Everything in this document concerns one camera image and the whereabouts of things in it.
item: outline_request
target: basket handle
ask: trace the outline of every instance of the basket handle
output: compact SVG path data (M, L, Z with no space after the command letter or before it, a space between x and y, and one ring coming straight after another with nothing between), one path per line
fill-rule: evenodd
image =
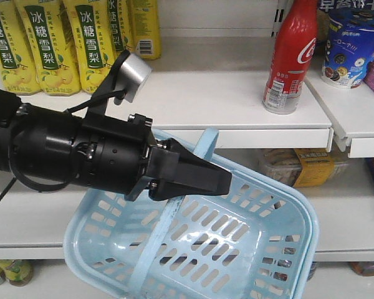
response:
M195 146L194 154L205 160L210 160L216 147L218 136L219 131L217 129L206 129ZM174 197L169 199L166 203L160 219L151 233L151 236L148 239L129 279L128 287L131 295L136 296L137 298L139 297L140 290L144 284L146 276L148 275L151 264L154 261L156 253L163 242L163 238L165 238L165 235L168 233L170 225L179 211L184 198L185 196Z

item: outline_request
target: blue plastic basket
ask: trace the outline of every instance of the blue plastic basket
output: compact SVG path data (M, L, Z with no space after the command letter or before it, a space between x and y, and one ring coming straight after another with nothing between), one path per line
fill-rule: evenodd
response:
M205 131L194 153L232 172L227 196L155 202L143 192L126 202L91 189L65 233L71 271L116 298L300 298L319 236L312 206L295 189L212 155L216 138Z

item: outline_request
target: robotic arm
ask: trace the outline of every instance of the robotic arm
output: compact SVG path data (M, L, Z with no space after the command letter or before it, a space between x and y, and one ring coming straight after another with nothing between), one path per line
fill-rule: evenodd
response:
M173 138L156 140L152 119L105 116L109 98L132 102L150 72L144 61L125 51L91 99L64 112L22 103L0 90L0 170L39 192L76 184L122 193L129 201L144 189L155 201L227 194L231 173L196 157ZM72 115L83 108L84 118Z

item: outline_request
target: oreo container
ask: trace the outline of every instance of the oreo container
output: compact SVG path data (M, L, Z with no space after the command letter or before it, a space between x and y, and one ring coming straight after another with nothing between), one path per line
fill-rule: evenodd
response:
M374 11L330 11L322 78L339 88L358 87L374 60Z

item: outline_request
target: red bottle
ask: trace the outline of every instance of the red bottle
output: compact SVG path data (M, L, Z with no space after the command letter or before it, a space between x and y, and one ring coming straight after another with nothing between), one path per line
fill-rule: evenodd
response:
M295 0L276 38L263 104L277 114L295 111L316 46L317 0Z

